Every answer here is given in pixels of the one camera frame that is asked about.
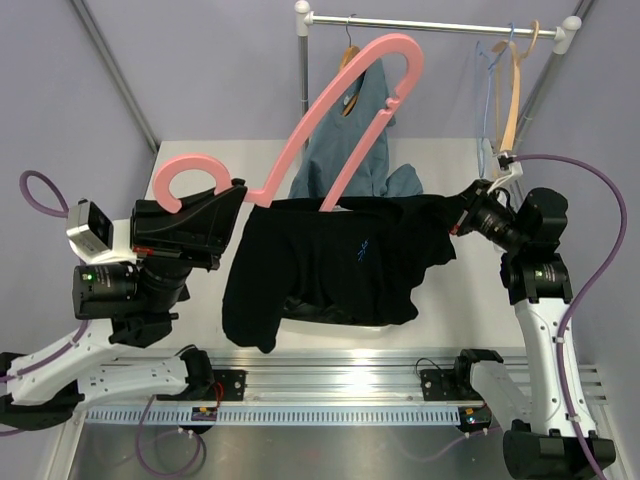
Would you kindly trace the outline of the pink plastic hanger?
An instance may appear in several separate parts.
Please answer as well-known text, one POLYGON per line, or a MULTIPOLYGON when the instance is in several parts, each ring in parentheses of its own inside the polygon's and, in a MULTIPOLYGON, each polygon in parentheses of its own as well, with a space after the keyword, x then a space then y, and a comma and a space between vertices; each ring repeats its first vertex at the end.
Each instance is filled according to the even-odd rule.
POLYGON ((246 201, 270 206, 300 150, 305 153, 289 196, 320 200, 324 212, 333 210, 343 196, 420 194, 411 166, 390 172, 386 129, 418 84, 423 67, 422 49, 407 35, 387 34, 369 43, 320 94, 294 129, 265 186, 249 191, 246 201), (355 92, 357 102, 343 117, 343 99, 355 92))

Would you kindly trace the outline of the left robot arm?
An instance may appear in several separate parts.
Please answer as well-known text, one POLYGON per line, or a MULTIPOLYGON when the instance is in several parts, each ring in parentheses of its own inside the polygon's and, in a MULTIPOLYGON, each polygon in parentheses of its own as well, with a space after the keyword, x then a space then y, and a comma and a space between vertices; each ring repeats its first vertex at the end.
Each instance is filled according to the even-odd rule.
POLYGON ((92 201, 66 211, 67 236, 79 258, 72 300, 79 328, 32 354, 1 356, 4 435, 45 430, 113 400, 221 399, 207 353, 189 345, 158 362, 109 369, 168 337, 187 301, 188 276, 218 268, 246 195, 242 180, 224 191, 184 197, 176 213, 139 200, 113 221, 92 201))

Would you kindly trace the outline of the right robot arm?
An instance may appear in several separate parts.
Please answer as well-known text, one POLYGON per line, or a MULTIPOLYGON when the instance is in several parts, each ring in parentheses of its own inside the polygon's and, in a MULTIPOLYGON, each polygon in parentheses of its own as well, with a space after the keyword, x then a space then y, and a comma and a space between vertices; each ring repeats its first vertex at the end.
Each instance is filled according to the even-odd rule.
POLYGON ((462 194, 452 232, 477 232, 503 251, 500 277, 523 335, 531 393, 525 395, 494 351, 456 359, 454 389, 480 395, 503 430, 503 457, 514 479, 601 479, 616 460, 585 401, 570 327, 574 305, 568 269, 558 253, 568 202, 548 188, 532 190, 513 211, 498 189, 477 180, 462 194))

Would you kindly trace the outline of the black t shirt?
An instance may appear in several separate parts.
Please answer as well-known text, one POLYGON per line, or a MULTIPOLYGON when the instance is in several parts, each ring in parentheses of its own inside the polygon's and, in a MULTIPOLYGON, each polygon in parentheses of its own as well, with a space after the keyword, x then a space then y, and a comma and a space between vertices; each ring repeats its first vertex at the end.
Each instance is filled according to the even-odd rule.
POLYGON ((361 323, 402 325, 425 272, 455 259, 450 232, 462 195, 346 197, 323 212, 320 199, 253 208, 231 264, 222 328, 240 347, 268 354, 287 299, 334 306, 361 323))

